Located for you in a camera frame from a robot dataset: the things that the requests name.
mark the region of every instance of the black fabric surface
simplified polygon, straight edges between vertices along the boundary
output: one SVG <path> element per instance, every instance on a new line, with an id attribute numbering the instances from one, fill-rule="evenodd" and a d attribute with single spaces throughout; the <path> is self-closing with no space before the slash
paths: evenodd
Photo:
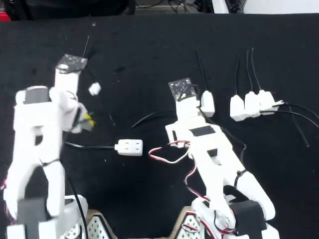
<path id="1" fill-rule="evenodd" d="M 119 238 L 168 236 L 178 213 L 194 197 L 183 184 L 190 160 L 166 165 L 147 151 L 167 142 L 164 125 L 174 117 L 156 117 L 138 128 L 143 116 L 174 110 L 168 82 L 190 77 L 203 89 L 195 49 L 202 58 L 215 99 L 213 119 L 248 146 L 244 161 L 276 207 L 271 222 L 283 239 L 318 238 L 318 130 L 299 120 L 310 142 L 306 148 L 291 117 L 273 115 L 234 122 L 229 101 L 234 94 L 237 54 L 255 48 L 262 88 L 277 100 L 319 112 L 319 15 L 172 15 L 85 18 L 0 25 L 0 177 L 9 168 L 14 141 L 14 96 L 32 85 L 54 83 L 54 66 L 64 53 L 82 55 L 87 35 L 89 63 L 81 75 L 79 99 L 95 112 L 93 132 L 71 135 L 82 144 L 112 144 L 119 138 L 144 140 L 143 157 L 113 151 L 65 147 L 66 173 L 89 207 L 100 210 Z M 88 87 L 98 81 L 98 97 Z M 249 90 L 241 67 L 240 95 Z M 235 151 L 240 146 L 234 143 Z M 183 152 L 168 149 L 170 159 Z M 204 193 L 197 174 L 190 184 Z M 37 170 L 27 195 L 45 195 L 46 179 Z M 7 220 L 0 213 L 1 231 Z"/>

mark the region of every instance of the black cable tie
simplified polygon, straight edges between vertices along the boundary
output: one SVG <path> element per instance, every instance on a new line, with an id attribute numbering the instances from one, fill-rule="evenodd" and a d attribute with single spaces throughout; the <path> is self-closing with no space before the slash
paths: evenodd
<path id="1" fill-rule="evenodd" d="M 237 171 L 237 176 L 235 178 L 234 187 L 237 188 L 238 179 L 243 176 L 244 173 L 248 172 L 247 169 L 243 171 Z"/>

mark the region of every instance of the perforated metal plate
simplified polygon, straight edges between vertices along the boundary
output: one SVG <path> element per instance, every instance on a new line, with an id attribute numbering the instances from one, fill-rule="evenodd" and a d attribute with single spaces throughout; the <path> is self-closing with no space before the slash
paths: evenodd
<path id="1" fill-rule="evenodd" d="M 99 216 L 94 216 L 88 225 L 89 239 L 111 239 Z"/>
<path id="2" fill-rule="evenodd" d="M 195 216 L 193 215 L 187 215 L 184 218 L 184 221 L 182 224 L 190 225 L 194 228 L 199 229 L 199 223 L 197 222 Z M 199 232 L 189 233 L 183 229 L 183 227 L 180 227 L 178 233 L 176 234 L 175 239 L 200 239 Z"/>

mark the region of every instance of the red object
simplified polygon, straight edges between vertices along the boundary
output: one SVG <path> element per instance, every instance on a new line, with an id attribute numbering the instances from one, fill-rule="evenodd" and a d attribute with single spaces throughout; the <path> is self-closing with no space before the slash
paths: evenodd
<path id="1" fill-rule="evenodd" d="M 0 12 L 0 21 L 11 21 L 11 19 L 5 12 Z"/>

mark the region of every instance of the power cord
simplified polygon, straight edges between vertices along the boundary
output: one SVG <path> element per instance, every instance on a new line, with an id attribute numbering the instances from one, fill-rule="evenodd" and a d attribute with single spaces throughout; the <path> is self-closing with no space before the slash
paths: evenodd
<path id="1" fill-rule="evenodd" d="M 319 129 L 319 125 L 316 124 L 314 121 L 312 121 L 310 118 L 300 114 L 300 113 L 297 113 L 297 112 L 291 112 L 291 111 L 260 111 L 260 113 L 280 113 L 280 114 L 290 114 L 290 115 L 296 115 L 296 116 L 299 116 L 299 117 L 302 117 L 304 118 L 305 120 L 308 120 L 310 123 L 312 123 L 316 128 Z"/>
<path id="2" fill-rule="evenodd" d="M 239 66 L 240 66 L 240 56 L 238 55 L 237 61 L 236 61 L 236 70 L 235 70 L 235 95 L 237 95 L 239 92 L 239 88 L 238 88 Z"/>
<path id="3" fill-rule="evenodd" d="M 71 128 L 69 131 L 67 131 L 67 132 L 65 133 L 64 137 L 63 137 L 62 146 L 61 146 L 61 149 L 60 149 L 60 162 L 61 162 L 61 164 L 62 164 L 63 167 L 64 167 L 64 165 L 63 165 L 63 160 L 62 160 L 61 155 L 62 155 L 62 151 L 63 151 L 63 149 L 64 149 L 64 145 L 65 145 L 65 142 L 66 142 L 66 139 L 67 139 L 68 135 L 70 134 L 70 132 L 71 132 L 79 123 L 83 123 L 83 122 L 88 121 L 88 119 L 84 119 L 84 120 L 82 120 L 82 121 L 79 121 L 79 120 L 78 120 L 78 117 L 79 117 L 79 112 L 77 112 L 77 114 L 76 114 L 76 117 L 75 117 L 75 119 L 74 119 L 72 128 Z M 86 238 L 89 238 L 88 226 L 87 226 L 87 224 L 86 224 L 84 212 L 83 212 L 83 209 L 82 209 L 82 206 L 81 206 L 81 203 L 80 203 L 78 194 L 77 194 L 77 192 L 76 192 L 76 190 L 75 190 L 75 187 L 74 187 L 74 184 L 72 183 L 71 178 L 66 174 L 66 172 L 65 172 L 65 176 L 66 176 L 66 179 L 67 179 L 67 181 L 68 181 L 68 183 L 69 183 L 69 185 L 70 185 L 71 191 L 72 191 L 73 194 L 74 194 L 76 203 L 77 203 L 77 205 L 78 205 L 78 207 L 79 207 L 79 211 L 80 211 L 81 218 L 82 218 L 82 221 L 83 221 L 83 227 L 84 227 L 85 237 L 86 237 Z"/>
<path id="4" fill-rule="evenodd" d="M 176 113 L 176 111 L 159 111 L 159 112 L 150 113 L 149 115 L 141 118 L 134 125 L 132 125 L 132 128 L 135 128 L 136 126 L 140 125 L 141 123 L 143 123 L 144 121 L 146 121 L 148 118 L 150 118 L 152 116 L 166 114 L 166 113 Z"/>
<path id="5" fill-rule="evenodd" d="M 247 50 L 247 52 L 246 52 L 246 72 L 247 72 L 247 76 L 248 76 L 249 82 L 250 82 L 250 91 L 253 92 L 254 91 L 253 80 L 251 79 L 251 76 L 249 73 L 249 53 L 250 53 L 250 51 Z"/>
<path id="6" fill-rule="evenodd" d="M 81 149 L 114 149 L 113 145 L 80 145 L 70 142 L 65 142 L 66 145 L 74 147 L 74 148 L 81 148 Z"/>
<path id="7" fill-rule="evenodd" d="M 158 6 L 160 4 L 162 4 L 162 2 L 164 2 L 164 0 L 159 0 L 159 2 L 153 4 L 153 5 L 149 5 L 149 6 L 140 6 L 137 1 L 135 1 L 135 4 L 138 8 L 141 8 L 141 9 L 144 9 L 144 8 L 151 8 L 151 7 L 154 7 L 154 6 Z"/>

